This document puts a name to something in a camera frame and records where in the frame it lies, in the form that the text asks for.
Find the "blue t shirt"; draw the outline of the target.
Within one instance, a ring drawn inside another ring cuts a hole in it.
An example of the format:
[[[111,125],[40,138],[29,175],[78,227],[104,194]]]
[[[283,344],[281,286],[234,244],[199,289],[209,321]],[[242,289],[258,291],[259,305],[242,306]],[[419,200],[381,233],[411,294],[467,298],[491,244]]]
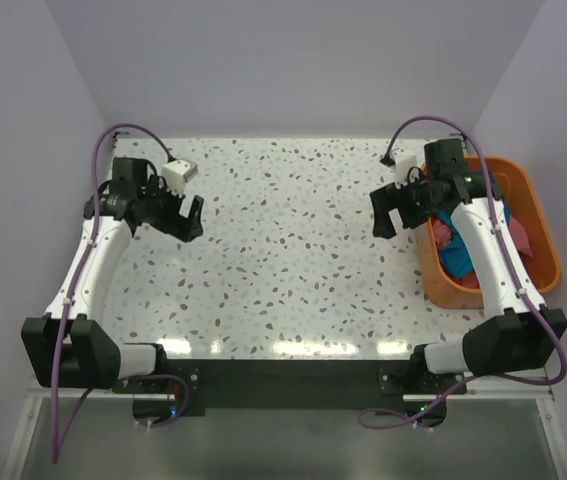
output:
[[[452,217],[446,211],[436,214],[432,231],[441,266],[457,284],[478,289],[479,281],[467,247],[456,229]]]

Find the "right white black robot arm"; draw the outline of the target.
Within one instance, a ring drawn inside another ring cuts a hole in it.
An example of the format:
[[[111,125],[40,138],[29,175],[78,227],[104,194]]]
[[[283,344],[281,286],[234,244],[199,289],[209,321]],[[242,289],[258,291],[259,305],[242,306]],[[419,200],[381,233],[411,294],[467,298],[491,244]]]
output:
[[[395,236],[392,211],[398,212],[405,229],[446,213],[469,254],[486,319],[455,342],[417,347],[409,382],[422,393],[439,386],[444,374],[523,382],[522,371],[544,367],[553,354],[565,355],[560,338],[566,316],[548,307],[527,273],[509,230],[502,192],[485,158],[472,168],[458,139],[428,143],[424,154],[423,166],[407,152],[389,150],[382,158],[383,165],[394,168],[395,177],[370,194],[373,234]]]

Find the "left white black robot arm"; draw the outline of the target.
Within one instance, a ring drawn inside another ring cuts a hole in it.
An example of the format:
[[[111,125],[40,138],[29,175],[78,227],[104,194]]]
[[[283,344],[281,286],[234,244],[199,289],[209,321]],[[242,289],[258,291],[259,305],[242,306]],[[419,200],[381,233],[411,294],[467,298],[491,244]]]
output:
[[[161,168],[117,157],[110,179],[84,206],[82,234],[64,282],[44,314],[24,321],[21,338],[39,384],[46,388],[111,389],[128,377],[148,392],[163,390],[170,368],[153,343],[116,342],[104,329],[105,301],[124,251],[149,226],[181,242],[203,233],[204,201],[180,212],[186,185],[197,175],[189,160]]]

